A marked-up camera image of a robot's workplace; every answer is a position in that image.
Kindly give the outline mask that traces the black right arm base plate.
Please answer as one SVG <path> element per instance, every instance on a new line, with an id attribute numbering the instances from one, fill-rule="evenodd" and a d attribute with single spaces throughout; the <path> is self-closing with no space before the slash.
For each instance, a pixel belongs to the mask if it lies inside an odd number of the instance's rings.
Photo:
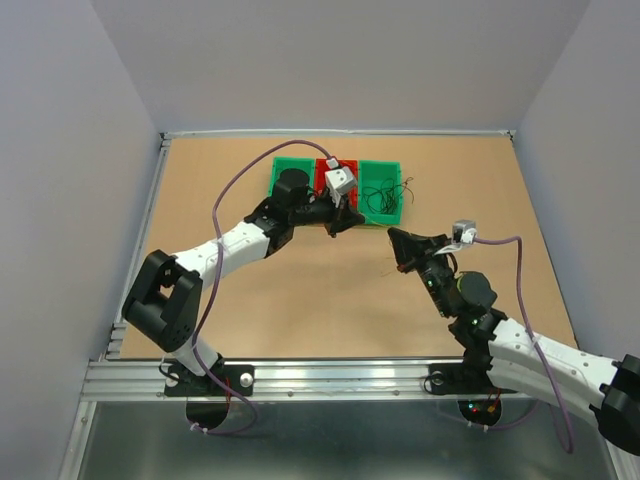
<path id="1" fill-rule="evenodd" d="M 498 391 L 484 371 L 460 362 L 430 364 L 423 387 L 433 395 L 488 395 Z"/>

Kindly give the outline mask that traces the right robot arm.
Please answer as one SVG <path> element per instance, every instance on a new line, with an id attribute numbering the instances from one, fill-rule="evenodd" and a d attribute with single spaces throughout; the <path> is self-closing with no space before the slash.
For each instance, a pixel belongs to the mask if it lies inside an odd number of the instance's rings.
<path id="1" fill-rule="evenodd" d="M 448 329 L 463 346 L 460 378 L 472 390 L 487 385 L 526 394 L 556 406 L 563 417 L 595 425 L 619 449 L 639 453 L 639 359 L 590 354 L 532 329 L 495 308 L 487 277 L 459 271 L 457 252 L 480 243 L 472 221 L 458 221 L 450 235 L 387 231 L 399 272 L 416 273 Z"/>

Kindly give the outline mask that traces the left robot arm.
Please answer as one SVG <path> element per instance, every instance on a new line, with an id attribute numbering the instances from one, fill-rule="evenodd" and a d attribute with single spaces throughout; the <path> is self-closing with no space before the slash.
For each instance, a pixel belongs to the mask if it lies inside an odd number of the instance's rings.
<path id="1" fill-rule="evenodd" d="M 155 250 L 143 261 L 124 300 L 122 317 L 179 364 L 167 373 L 169 387 L 186 395 L 221 396 L 230 386 L 224 360 L 200 337 L 200 305 L 205 290 L 217 292 L 228 274 L 266 259 L 292 240 L 298 226 L 321 225 L 331 237 L 364 223 L 349 195 L 357 179 L 335 164 L 315 193 L 305 171 L 283 170 L 270 196 L 235 227 L 192 249 L 169 255 Z"/>

